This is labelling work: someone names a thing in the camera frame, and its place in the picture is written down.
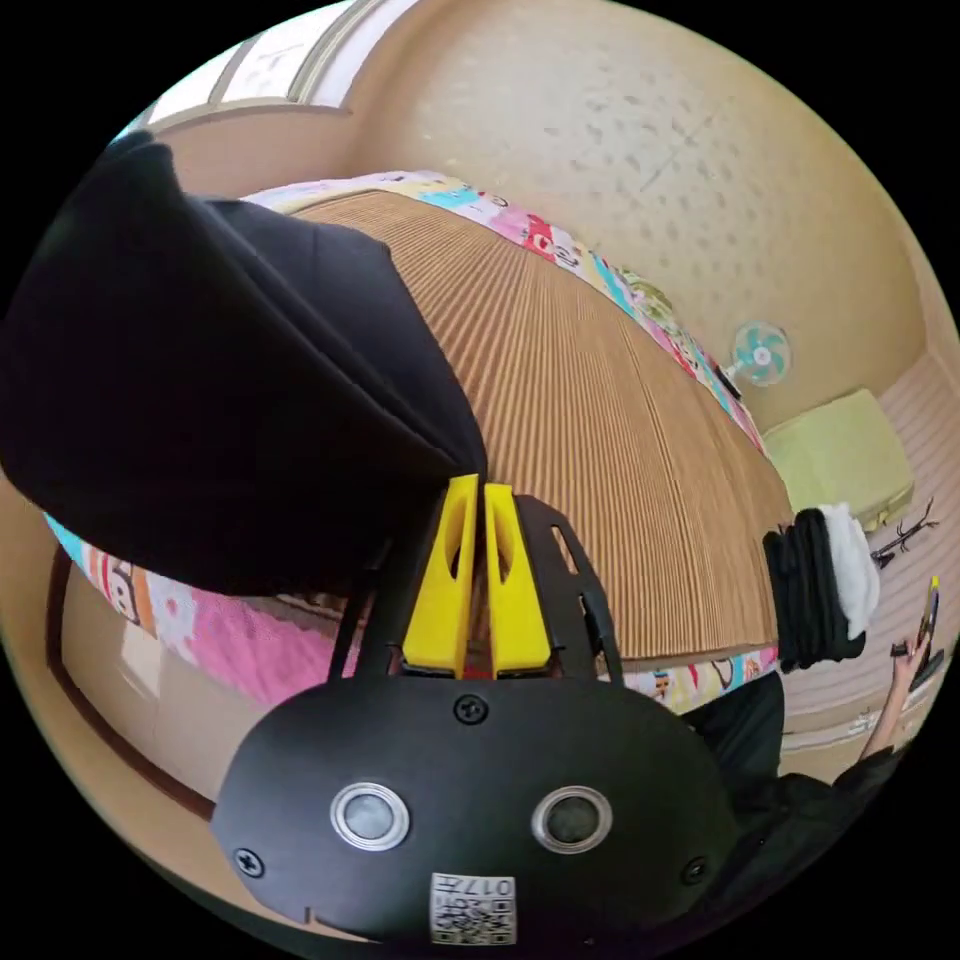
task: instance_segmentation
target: black fabric bundle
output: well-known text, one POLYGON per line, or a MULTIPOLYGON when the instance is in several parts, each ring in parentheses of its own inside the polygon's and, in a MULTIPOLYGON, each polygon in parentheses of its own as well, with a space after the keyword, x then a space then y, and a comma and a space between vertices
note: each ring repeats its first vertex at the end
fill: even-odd
POLYGON ((784 673, 821 660, 858 657, 866 634, 847 639, 849 622, 840 606, 827 523, 819 510, 801 510, 793 526, 770 531, 763 549, 773 587, 784 673))
POLYGON ((208 590, 346 593, 479 428, 393 266, 356 230, 184 194, 114 142, 0 327, 0 463, 96 547, 208 590))

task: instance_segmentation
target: coat rack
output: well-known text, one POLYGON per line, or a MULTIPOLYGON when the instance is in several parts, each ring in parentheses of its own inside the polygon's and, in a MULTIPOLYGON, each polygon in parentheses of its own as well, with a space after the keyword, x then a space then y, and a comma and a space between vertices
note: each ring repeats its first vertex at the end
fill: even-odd
POLYGON ((873 558, 874 563, 883 570, 884 567, 896 556, 897 547, 900 548, 901 553, 908 553, 910 548, 907 546, 907 541, 912 537, 915 537, 921 530, 924 528, 933 528, 940 525, 939 520, 929 520, 930 508, 933 506, 933 497, 927 503, 927 509, 923 511, 923 516, 908 530, 903 529, 903 521, 901 520, 897 524, 897 537, 895 540, 891 540, 888 544, 880 547, 878 550, 874 550, 870 556, 873 558))

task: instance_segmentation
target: colorful bedsheet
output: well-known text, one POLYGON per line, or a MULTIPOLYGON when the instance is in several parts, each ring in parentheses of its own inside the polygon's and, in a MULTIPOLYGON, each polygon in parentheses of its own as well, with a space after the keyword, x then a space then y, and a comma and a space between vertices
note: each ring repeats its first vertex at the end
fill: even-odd
MULTIPOLYGON (((501 197, 432 172, 372 174, 267 190, 246 199, 296 213, 321 197, 387 190, 440 206, 494 230, 613 300, 688 375, 716 398, 766 456, 749 412, 712 372, 713 360, 676 322, 667 297, 626 269, 589 251, 569 233, 501 197)), ((120 614, 215 680, 267 706, 327 680, 339 610, 329 598, 239 598, 197 590, 110 557, 65 530, 50 526, 87 579, 120 614)), ((632 689, 686 713, 776 668, 775 647, 729 659, 657 671, 626 667, 632 689)), ((352 672, 356 651, 347 663, 352 672)))

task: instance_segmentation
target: person's hand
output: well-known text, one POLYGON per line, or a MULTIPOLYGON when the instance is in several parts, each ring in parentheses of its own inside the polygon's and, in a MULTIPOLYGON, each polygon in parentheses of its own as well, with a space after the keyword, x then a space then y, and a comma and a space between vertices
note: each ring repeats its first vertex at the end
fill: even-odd
POLYGON ((910 684, 913 683, 917 670, 920 669, 923 655, 927 647, 930 646, 930 634, 924 635, 919 646, 917 646, 916 637, 905 642, 907 645, 906 656, 893 658, 893 689, 902 694, 910 692, 910 684))

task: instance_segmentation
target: person's arm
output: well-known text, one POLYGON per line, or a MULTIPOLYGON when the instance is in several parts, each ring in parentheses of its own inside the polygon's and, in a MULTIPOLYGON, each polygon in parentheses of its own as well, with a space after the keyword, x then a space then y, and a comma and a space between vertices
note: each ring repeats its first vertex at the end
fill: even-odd
POLYGON ((886 750, 893 743, 893 734, 897 729, 897 721, 910 695, 910 684, 917 675, 917 670, 923 660, 923 654, 930 643, 930 637, 926 636, 923 643, 917 647, 916 640, 907 641, 908 653, 906 656, 893 658, 893 679, 890 683, 890 691, 887 693, 886 703, 883 710, 880 711, 880 718, 877 725, 870 734, 863 753, 860 754, 860 760, 866 760, 867 757, 881 750, 886 750))

